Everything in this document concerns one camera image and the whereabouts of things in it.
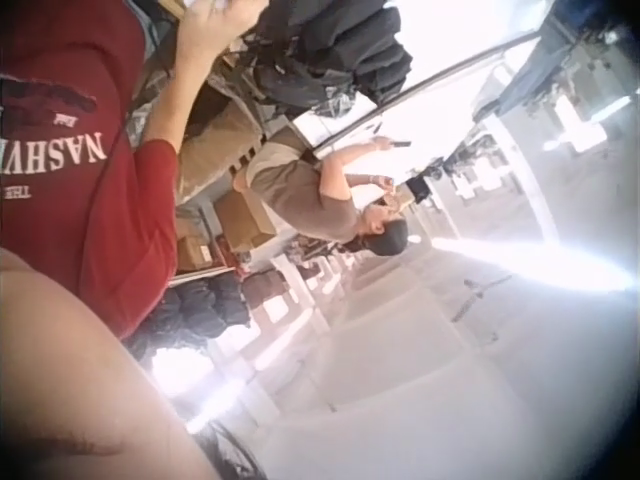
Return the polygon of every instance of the man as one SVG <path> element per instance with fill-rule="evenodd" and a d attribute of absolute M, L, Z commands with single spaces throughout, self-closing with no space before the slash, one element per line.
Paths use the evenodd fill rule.
<path fill-rule="evenodd" d="M 131 334 L 176 270 L 177 152 L 214 59 L 268 0 L 196 0 L 143 142 L 124 132 L 145 33 L 130 0 L 31 0 L 0 28 L 1 245 Z"/>
<path fill-rule="evenodd" d="M 407 246 L 406 220 L 393 208 L 382 205 L 369 205 L 360 213 L 351 196 L 351 188 L 358 185 L 374 184 L 393 191 L 393 180 L 344 172 L 344 167 L 357 159 L 392 148 L 390 139 L 376 137 L 329 155 L 318 171 L 301 160 L 304 147 L 287 128 L 271 138 L 236 174 L 234 188 L 256 193 L 303 235 L 349 244 L 351 251 L 367 249 L 379 256 L 398 255 Z"/>

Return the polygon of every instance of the person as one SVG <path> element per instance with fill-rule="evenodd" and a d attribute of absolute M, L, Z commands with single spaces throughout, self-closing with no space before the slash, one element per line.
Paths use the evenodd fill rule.
<path fill-rule="evenodd" d="M 276 133 L 233 181 L 238 192 L 254 192 L 299 233 L 394 256 L 407 247 L 407 222 L 395 209 L 372 204 L 360 213 L 351 195 L 359 185 L 377 185 L 392 192 L 393 179 L 377 175 L 348 175 L 344 167 L 359 158 L 393 148 L 393 141 L 376 137 L 368 143 L 338 150 L 322 161 L 318 171 L 301 159 L 304 145 L 290 128 Z"/>
<path fill-rule="evenodd" d="M 132 0 L 14 3 L 0 28 L 0 245 L 124 338 L 176 271 L 177 153 L 196 95 L 268 0 L 192 4 L 135 152 L 124 124 L 146 30 Z"/>
<path fill-rule="evenodd" d="M 220 480 L 89 308 L 2 249 L 0 284 L 0 478 Z"/>

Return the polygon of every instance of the printed shirt graphic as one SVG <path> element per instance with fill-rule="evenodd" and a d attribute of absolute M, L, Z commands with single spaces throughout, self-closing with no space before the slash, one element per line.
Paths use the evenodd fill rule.
<path fill-rule="evenodd" d="M 0 241 L 123 337 L 175 272 L 176 153 L 122 130 L 144 45 L 124 2 L 33 3 L 3 43 Z"/>

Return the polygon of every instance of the hand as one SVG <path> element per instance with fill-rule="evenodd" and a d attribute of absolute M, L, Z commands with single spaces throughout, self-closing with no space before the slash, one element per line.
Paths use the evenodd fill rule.
<path fill-rule="evenodd" d="M 269 0 L 230 0 L 224 10 L 216 0 L 195 0 L 178 30 L 176 77 L 204 82 L 216 57 L 257 22 Z"/>
<path fill-rule="evenodd" d="M 380 187 L 387 193 L 394 193 L 395 186 L 393 184 L 393 178 L 385 177 L 384 175 L 373 175 L 371 177 L 371 184 Z"/>
<path fill-rule="evenodd" d="M 393 149 L 393 140 L 387 137 L 375 137 L 372 143 L 383 152 Z"/>

